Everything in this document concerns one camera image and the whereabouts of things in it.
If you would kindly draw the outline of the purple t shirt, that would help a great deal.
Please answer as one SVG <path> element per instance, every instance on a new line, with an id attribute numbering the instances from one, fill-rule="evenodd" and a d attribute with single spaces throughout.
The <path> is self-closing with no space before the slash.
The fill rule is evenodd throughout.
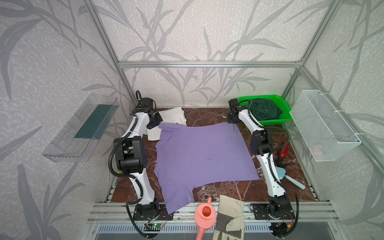
<path id="1" fill-rule="evenodd" d="M 154 173 L 171 214 L 193 203 L 193 190 L 219 182 L 259 180 L 246 142 L 235 124 L 203 127 L 161 123 Z"/>

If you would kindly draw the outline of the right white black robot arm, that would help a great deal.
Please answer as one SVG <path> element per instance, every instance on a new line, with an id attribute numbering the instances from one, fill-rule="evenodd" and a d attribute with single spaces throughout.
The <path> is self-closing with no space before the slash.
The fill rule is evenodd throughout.
<path id="1" fill-rule="evenodd" d="M 273 127 L 263 126 L 252 114 L 251 105 L 251 101 L 246 106 L 242 105 L 238 99 L 229 100 L 228 122 L 230 124 L 243 123 L 252 134 L 250 149 L 259 161 L 264 174 L 269 198 L 268 214 L 273 219 L 280 219 L 287 214 L 291 214 L 293 219 L 296 219 L 299 210 L 294 213 L 287 195 L 289 189 L 284 187 L 278 178 L 273 153 L 279 148 L 273 148 Z"/>

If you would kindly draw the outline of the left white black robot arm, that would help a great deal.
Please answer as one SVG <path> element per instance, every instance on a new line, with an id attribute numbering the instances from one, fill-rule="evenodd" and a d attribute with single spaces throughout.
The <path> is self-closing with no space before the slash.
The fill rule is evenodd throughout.
<path id="1" fill-rule="evenodd" d="M 160 205 L 147 174 L 149 158 L 143 136 L 163 119 L 153 99 L 143 98 L 140 91 L 136 91 L 136 99 L 138 104 L 130 113 L 133 119 L 129 129 L 121 138 L 114 139 L 108 168 L 113 176 L 131 180 L 138 199 L 128 205 L 135 206 L 136 214 L 153 218 L 160 213 Z"/>

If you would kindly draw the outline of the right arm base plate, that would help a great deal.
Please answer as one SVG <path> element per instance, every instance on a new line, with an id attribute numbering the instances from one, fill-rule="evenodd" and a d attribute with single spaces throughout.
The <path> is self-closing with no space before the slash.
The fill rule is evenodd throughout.
<path id="1" fill-rule="evenodd" d="M 249 210 L 254 214 L 256 220 L 295 220 L 295 211 L 292 206 L 289 206 L 286 210 L 283 210 L 281 213 L 273 216 L 269 212 L 269 203 L 251 203 L 249 204 Z"/>

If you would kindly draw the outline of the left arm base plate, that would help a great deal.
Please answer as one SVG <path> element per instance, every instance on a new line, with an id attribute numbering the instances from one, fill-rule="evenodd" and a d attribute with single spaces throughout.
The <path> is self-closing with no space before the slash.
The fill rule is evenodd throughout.
<path id="1" fill-rule="evenodd" d="M 174 214 L 169 214 L 165 204 L 160 204 L 155 206 L 154 204 L 148 205 L 136 205 L 133 213 L 133 219 L 135 221 L 144 221 L 144 220 L 161 220 L 161 221 L 171 221 L 174 218 Z"/>

